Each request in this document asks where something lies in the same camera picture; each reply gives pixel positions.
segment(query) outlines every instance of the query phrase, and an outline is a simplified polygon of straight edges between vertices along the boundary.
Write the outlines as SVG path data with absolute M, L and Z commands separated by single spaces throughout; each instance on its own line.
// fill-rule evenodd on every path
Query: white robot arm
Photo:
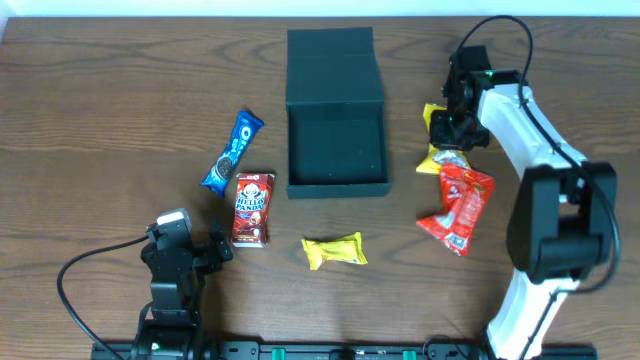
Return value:
M 602 204 L 593 201 L 593 189 L 565 156 L 606 190 L 611 203 L 615 172 L 608 164 L 588 163 L 572 148 L 542 114 L 528 86 L 523 85 L 520 97 L 520 73 L 492 70 L 484 47 L 459 48 L 450 64 L 443 88 L 447 110 L 432 113 L 431 142 L 438 148 L 470 150 L 487 146 L 493 134 L 522 180 L 507 231 L 515 269 L 485 335 L 492 357 L 531 359 L 541 354 L 544 335 L 567 294 L 609 257 L 611 234 Z M 578 205 L 578 214 L 559 214 L 564 202 Z

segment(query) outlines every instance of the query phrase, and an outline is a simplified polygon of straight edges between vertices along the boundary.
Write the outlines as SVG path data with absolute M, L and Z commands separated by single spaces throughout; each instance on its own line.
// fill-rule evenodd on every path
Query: red snack box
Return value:
M 231 234 L 235 247 L 264 247 L 267 244 L 267 215 L 275 177 L 273 174 L 238 174 Z

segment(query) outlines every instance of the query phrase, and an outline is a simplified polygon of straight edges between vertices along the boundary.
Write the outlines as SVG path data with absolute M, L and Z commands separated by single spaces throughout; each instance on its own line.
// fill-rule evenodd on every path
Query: box lid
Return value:
M 287 105 L 384 101 L 372 28 L 289 30 Z

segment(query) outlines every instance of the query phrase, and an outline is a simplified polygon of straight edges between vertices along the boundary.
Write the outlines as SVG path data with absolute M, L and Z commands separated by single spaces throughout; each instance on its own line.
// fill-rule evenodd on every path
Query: red snack bag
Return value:
M 417 224 L 457 255 L 466 256 L 473 228 L 495 187 L 491 176 L 447 163 L 440 173 L 443 213 Z

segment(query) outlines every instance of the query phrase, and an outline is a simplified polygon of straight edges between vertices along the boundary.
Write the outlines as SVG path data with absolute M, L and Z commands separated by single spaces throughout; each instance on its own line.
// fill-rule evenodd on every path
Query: snack package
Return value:
M 359 232 L 333 241 L 302 239 L 302 247 L 309 258 L 309 268 L 311 270 L 318 270 L 320 265 L 327 260 L 358 265 L 366 265 L 368 263 L 362 252 L 362 235 Z
M 437 105 L 426 104 L 422 117 L 427 124 L 427 133 L 429 132 L 429 126 L 431 125 L 431 113 L 434 110 L 446 110 L 447 108 Z M 465 169 L 471 169 L 467 158 L 464 157 L 462 151 L 458 150 L 439 150 L 429 142 L 429 154 L 427 158 L 418 165 L 416 172 L 424 174 L 437 175 L 442 169 L 442 165 L 446 163 L 452 163 L 454 165 L 463 167 Z
M 227 183 L 236 169 L 242 154 L 251 143 L 251 139 L 264 126 L 264 123 L 251 115 L 250 112 L 242 110 L 236 117 L 236 125 L 231 130 L 231 137 L 227 146 L 218 157 L 207 176 L 202 180 L 200 186 L 206 186 L 211 191 L 224 197 L 224 190 Z
M 238 174 L 236 214 L 231 243 L 235 247 L 264 247 L 267 244 L 267 215 L 275 181 L 273 174 Z
M 453 164 L 445 164 L 440 172 L 440 189 L 444 211 L 417 221 L 459 256 L 469 253 L 473 229 L 495 190 L 489 175 Z

